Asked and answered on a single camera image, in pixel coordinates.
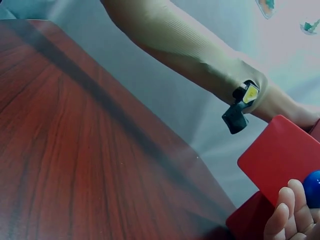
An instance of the reddish-brown wood grain surface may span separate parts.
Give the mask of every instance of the reddish-brown wood grain surface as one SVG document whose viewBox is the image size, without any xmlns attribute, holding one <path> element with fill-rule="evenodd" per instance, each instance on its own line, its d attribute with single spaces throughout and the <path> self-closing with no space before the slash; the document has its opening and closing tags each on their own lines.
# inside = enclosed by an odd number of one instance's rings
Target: reddish-brown wood grain surface
<svg viewBox="0 0 320 240">
<path fill-rule="evenodd" d="M 1 240 L 227 240 L 234 210 L 197 154 L 62 30 L 0 21 Z"/>
</svg>

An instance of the blue ball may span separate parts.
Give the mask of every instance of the blue ball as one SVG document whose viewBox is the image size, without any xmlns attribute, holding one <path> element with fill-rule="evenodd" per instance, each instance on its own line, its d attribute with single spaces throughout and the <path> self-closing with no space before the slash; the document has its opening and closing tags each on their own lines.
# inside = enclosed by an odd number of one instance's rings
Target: blue ball
<svg viewBox="0 0 320 240">
<path fill-rule="evenodd" d="M 306 204 L 310 209 L 320 208 L 320 170 L 312 172 L 303 182 Z"/>
</svg>

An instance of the wrist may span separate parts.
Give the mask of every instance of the wrist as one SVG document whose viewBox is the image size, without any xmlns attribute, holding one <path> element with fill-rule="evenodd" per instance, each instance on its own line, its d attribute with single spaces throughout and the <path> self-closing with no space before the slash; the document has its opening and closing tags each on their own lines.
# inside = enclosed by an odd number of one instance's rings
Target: wrist
<svg viewBox="0 0 320 240">
<path fill-rule="evenodd" d="M 301 111 L 301 105 L 271 82 L 261 103 L 252 114 L 267 123 L 277 115 L 282 115 L 293 123 L 297 123 Z"/>
</svg>

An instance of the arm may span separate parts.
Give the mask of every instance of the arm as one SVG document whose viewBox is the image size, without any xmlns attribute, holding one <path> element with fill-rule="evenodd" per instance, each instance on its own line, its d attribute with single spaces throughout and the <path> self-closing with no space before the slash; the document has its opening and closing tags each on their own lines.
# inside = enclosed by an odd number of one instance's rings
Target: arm
<svg viewBox="0 0 320 240">
<path fill-rule="evenodd" d="M 260 88 L 246 112 L 269 122 L 296 122 L 301 107 L 254 63 L 169 0 L 101 0 L 112 21 L 136 45 L 172 70 L 232 104 L 233 91 L 250 79 Z"/>
</svg>

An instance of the black clip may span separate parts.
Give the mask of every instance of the black clip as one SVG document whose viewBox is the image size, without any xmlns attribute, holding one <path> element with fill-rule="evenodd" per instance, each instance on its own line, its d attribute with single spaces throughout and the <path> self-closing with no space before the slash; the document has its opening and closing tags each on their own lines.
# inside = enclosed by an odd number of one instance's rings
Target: black clip
<svg viewBox="0 0 320 240">
<path fill-rule="evenodd" d="M 222 115 L 222 119 L 228 126 L 231 134 L 237 134 L 246 128 L 249 121 L 243 110 L 252 106 L 259 95 L 260 89 L 251 80 L 245 81 L 232 94 L 235 102 Z"/>
</svg>

